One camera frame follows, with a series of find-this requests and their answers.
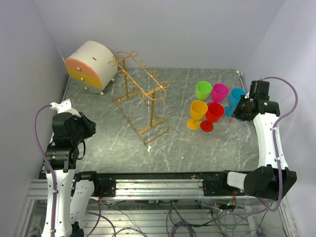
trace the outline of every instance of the pink cup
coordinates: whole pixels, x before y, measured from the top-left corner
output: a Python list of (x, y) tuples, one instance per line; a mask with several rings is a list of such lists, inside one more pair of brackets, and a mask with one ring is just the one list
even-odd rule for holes
[(213, 86), (211, 97), (213, 102), (219, 103), (228, 95), (229, 89), (225, 84), (217, 83)]

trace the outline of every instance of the gold metal rack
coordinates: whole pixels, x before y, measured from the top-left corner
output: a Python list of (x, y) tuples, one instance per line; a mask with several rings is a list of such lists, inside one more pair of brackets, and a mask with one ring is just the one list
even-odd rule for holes
[[(116, 55), (118, 55), (119, 53), (124, 53), (124, 54), (127, 54), (127, 56), (121, 58), (121, 59), (118, 59), (116, 60), (115, 57)], [(156, 113), (154, 112), (154, 107), (155, 107), (155, 101), (160, 101), (160, 100), (163, 100), (165, 97), (166, 97), (166, 88), (169, 87), (169, 84), (167, 81), (163, 81), (162, 83), (159, 83), (157, 80), (156, 80), (156, 77), (158, 77), (158, 72), (156, 70), (153, 70), (151, 72), (148, 72), (146, 69), (145, 69), (145, 66), (147, 66), (147, 62), (146, 60), (142, 60), (140, 62), (138, 62), (135, 57), (138, 55), (138, 53), (136, 51), (133, 51), (131, 53), (127, 53), (127, 52), (124, 52), (124, 51), (119, 51), (117, 52), (116, 54), (114, 54), (113, 56), (113, 61), (109, 62), (109, 65), (110, 66), (119, 66), (120, 70), (118, 71), (118, 74), (120, 76), (124, 76), (124, 80), (125, 80), (125, 90), (126, 90), (126, 94), (123, 95), (122, 97), (118, 98), (118, 99), (115, 99), (112, 97), (112, 100), (116, 103), (116, 105), (118, 106), (119, 110), (122, 112), (122, 114), (127, 118), (127, 120), (129, 121), (130, 125), (133, 127), (133, 129), (135, 131), (138, 132), (138, 134), (141, 136), (141, 138), (143, 139), (144, 141), (144, 144), (148, 144), (149, 142), (155, 140), (156, 138), (160, 137), (161, 135), (163, 135), (164, 133), (166, 133), (169, 129), (169, 125), (163, 120), (163, 118), (161, 117), (158, 117), (156, 115)], [(128, 72), (126, 71), (126, 60), (127, 59), (133, 59), (134, 62), (136, 62), (148, 75), (149, 77), (151, 77), (156, 83), (157, 83), (157, 87), (151, 91), (148, 91), (148, 92), (145, 92), (143, 90), (142, 87), (140, 87), (140, 85), (132, 78), (132, 76), (130, 74), (128, 74)], [(131, 87), (133, 88), (133, 91), (132, 92), (128, 92), (128, 88)], [(159, 90), (163, 90), (164, 94), (161, 98), (157, 99), (156, 98), (156, 92), (159, 91)], [(128, 99), (134, 97), (134, 96), (139, 96), (140, 99), (147, 105), (147, 106), (150, 106), (151, 107), (151, 116), (150, 116), (150, 125), (146, 128), (144, 128), (143, 130), (139, 131), (137, 130), (137, 128), (133, 125), (132, 121), (130, 120), (130, 118), (123, 112), (122, 108), (120, 107), (120, 104), (123, 103), (124, 101), (127, 101)], [(151, 105), (149, 103), (147, 103), (145, 101), (145, 99), (148, 98), (151, 100)], [(156, 118), (158, 118), (158, 121), (157, 122), (153, 122), (154, 120), (154, 116)], [(158, 125), (159, 123), (163, 122), (166, 127), (167, 127), (167, 130), (160, 133), (159, 135), (157, 135), (156, 137), (154, 137), (153, 139), (149, 139), (148, 137), (148, 141), (145, 141), (145, 138), (143, 136), (143, 133), (148, 131), (149, 129), (151, 129), (152, 127)]]

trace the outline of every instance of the blue cup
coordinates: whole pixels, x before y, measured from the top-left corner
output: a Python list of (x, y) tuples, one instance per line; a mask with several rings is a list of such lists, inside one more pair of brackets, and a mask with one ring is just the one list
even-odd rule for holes
[(235, 110), (235, 107), (237, 106), (239, 100), (241, 99), (241, 96), (245, 95), (245, 94), (246, 94), (246, 92), (241, 88), (232, 89), (232, 92), (228, 98), (229, 105), (224, 107), (225, 116), (228, 116), (228, 117), (232, 116), (232, 114)]

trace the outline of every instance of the gray wall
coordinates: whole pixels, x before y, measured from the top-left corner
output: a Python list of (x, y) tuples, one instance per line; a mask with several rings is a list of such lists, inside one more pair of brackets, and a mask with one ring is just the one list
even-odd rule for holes
[(284, 0), (34, 0), (68, 57), (87, 40), (151, 67), (243, 70)]
[[(289, 80), (297, 89), (299, 104), (280, 124), (282, 147), (289, 168), (298, 181), (288, 194), (300, 236), (315, 236), (316, 179), (316, 1), (286, 0), (255, 55), (244, 71), (244, 82), (266, 76)], [(293, 106), (286, 85), (271, 82), (271, 100), (283, 112)]]
[[(0, 230), (14, 235), (31, 179), (42, 159), (32, 125), (42, 105), (60, 101), (63, 61), (31, 0), (0, 0)], [(39, 137), (51, 135), (51, 111), (40, 115)]]

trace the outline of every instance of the gray marble tabletop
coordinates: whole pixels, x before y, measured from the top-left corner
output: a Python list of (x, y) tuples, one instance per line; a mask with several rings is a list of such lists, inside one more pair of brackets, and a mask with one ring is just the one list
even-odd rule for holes
[[(70, 98), (75, 109), (97, 123), (97, 133), (86, 141), (84, 159), (77, 162), (78, 172), (202, 172), (253, 170), (257, 167), (259, 151), (253, 124), (236, 120), (229, 122), (228, 117), (223, 117), (209, 133), (201, 129), (193, 131), (186, 126), (197, 82), (205, 80), (212, 85), (222, 82), (231, 90), (240, 87), (236, 71), (153, 70), (159, 72), (158, 81), (170, 83), (166, 98), (155, 103), (155, 112), (169, 124), (169, 131), (147, 145), (111, 100), (111, 97), (124, 95), (123, 77), (116, 75), (115, 81), (104, 89), (104, 96), (85, 91), (71, 79), (66, 99)], [(145, 91), (156, 87), (140, 69), (128, 69), (128, 72)], [(227, 101), (226, 98), (221, 104), (225, 106)], [(138, 96), (122, 103), (122, 108), (137, 129), (148, 126), (150, 108)], [(146, 136), (152, 138), (160, 129), (165, 127), (158, 125), (146, 132)]]

